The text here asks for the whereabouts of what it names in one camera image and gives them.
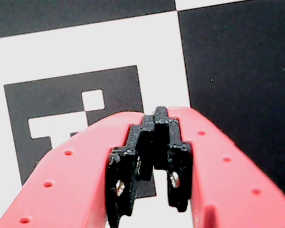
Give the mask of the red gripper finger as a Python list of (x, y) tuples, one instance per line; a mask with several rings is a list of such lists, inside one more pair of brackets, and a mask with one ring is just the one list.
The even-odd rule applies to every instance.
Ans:
[(196, 228), (285, 228), (285, 194), (214, 123), (187, 107), (157, 107), (168, 199)]
[(103, 228), (105, 169), (143, 114), (108, 116), (50, 150), (0, 219), (0, 228)]

